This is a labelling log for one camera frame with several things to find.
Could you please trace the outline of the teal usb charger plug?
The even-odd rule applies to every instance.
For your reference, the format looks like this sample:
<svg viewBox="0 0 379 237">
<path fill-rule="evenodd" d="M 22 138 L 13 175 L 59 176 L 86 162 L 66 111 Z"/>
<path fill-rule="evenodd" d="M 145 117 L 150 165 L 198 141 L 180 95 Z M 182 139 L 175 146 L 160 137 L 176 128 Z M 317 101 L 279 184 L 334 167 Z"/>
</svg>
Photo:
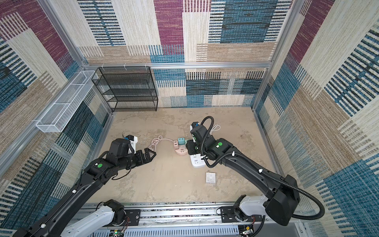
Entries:
<svg viewBox="0 0 379 237">
<path fill-rule="evenodd" d="M 179 145 L 185 145 L 186 144 L 185 138 L 183 138 L 183 137 L 178 138 L 178 144 Z"/>
</svg>

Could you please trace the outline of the pink usb charger plug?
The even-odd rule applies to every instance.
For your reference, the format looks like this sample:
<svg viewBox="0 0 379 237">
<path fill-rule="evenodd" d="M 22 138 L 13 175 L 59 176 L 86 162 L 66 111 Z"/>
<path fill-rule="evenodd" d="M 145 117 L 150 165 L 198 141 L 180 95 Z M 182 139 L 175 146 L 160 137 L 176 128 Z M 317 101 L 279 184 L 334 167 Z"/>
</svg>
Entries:
<svg viewBox="0 0 379 237">
<path fill-rule="evenodd" d="M 179 143 L 178 143 L 178 141 L 174 141 L 174 149 L 175 150 L 179 149 Z"/>
</svg>

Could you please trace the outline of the white usb charger plug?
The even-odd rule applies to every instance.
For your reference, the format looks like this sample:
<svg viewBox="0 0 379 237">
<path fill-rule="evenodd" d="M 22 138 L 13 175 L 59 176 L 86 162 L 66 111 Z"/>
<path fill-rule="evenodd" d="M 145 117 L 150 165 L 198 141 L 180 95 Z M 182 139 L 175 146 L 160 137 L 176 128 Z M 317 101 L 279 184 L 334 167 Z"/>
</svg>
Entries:
<svg viewBox="0 0 379 237">
<path fill-rule="evenodd" d="M 207 184 L 216 184 L 216 173 L 207 172 L 206 173 L 206 183 Z"/>
</svg>

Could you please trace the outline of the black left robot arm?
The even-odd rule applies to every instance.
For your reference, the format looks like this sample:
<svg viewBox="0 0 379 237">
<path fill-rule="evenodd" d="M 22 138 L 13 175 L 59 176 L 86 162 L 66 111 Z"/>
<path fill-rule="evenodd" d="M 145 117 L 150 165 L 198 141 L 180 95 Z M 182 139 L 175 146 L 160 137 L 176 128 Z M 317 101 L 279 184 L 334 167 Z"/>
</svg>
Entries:
<svg viewBox="0 0 379 237">
<path fill-rule="evenodd" d="M 15 237 L 59 237 L 82 206 L 104 186 L 118 171 L 132 170 L 150 163 L 157 155 L 149 148 L 135 150 L 132 141 L 118 138 L 108 151 L 93 160 L 80 176 L 77 183 L 62 199 L 31 227 L 18 229 Z"/>
</svg>

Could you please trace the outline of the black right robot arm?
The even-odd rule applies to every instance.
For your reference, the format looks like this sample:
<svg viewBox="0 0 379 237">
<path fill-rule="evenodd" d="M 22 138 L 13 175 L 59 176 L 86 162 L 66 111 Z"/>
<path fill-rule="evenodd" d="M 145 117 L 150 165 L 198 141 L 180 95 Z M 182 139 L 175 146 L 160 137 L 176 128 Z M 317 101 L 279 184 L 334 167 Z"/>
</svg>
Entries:
<svg viewBox="0 0 379 237">
<path fill-rule="evenodd" d="M 199 154 L 208 168 L 218 164 L 239 173 L 264 195 L 263 198 L 241 195 L 233 209 L 237 221 L 247 221 L 251 216 L 267 215 L 279 225 L 287 226 L 300 202 L 299 192 L 282 184 L 296 185 L 294 178 L 272 173 L 246 157 L 236 146 L 220 138 L 216 140 L 209 130 L 198 122 L 190 126 L 192 140 L 187 145 L 191 154 Z"/>
</svg>

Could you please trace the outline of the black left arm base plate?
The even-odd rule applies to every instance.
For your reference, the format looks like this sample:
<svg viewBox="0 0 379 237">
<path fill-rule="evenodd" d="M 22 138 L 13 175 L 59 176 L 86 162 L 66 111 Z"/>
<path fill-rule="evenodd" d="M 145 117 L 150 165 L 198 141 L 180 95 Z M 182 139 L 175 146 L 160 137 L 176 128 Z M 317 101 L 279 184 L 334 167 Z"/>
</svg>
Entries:
<svg viewBox="0 0 379 237">
<path fill-rule="evenodd" d="M 121 227 L 138 226 L 140 221 L 140 209 L 126 209 L 121 213 Z"/>
</svg>

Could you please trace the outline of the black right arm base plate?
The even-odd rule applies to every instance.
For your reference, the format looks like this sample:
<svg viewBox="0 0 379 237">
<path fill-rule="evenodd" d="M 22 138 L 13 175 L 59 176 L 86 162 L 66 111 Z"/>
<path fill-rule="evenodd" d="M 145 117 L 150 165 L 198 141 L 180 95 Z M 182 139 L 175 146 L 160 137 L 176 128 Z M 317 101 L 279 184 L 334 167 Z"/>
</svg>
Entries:
<svg viewBox="0 0 379 237">
<path fill-rule="evenodd" d="M 235 214 L 235 210 L 232 206 L 221 206 L 216 210 L 216 213 L 221 216 L 223 223 L 233 223 L 233 222 L 261 222 L 263 220 L 262 215 L 253 215 L 238 217 Z"/>
</svg>

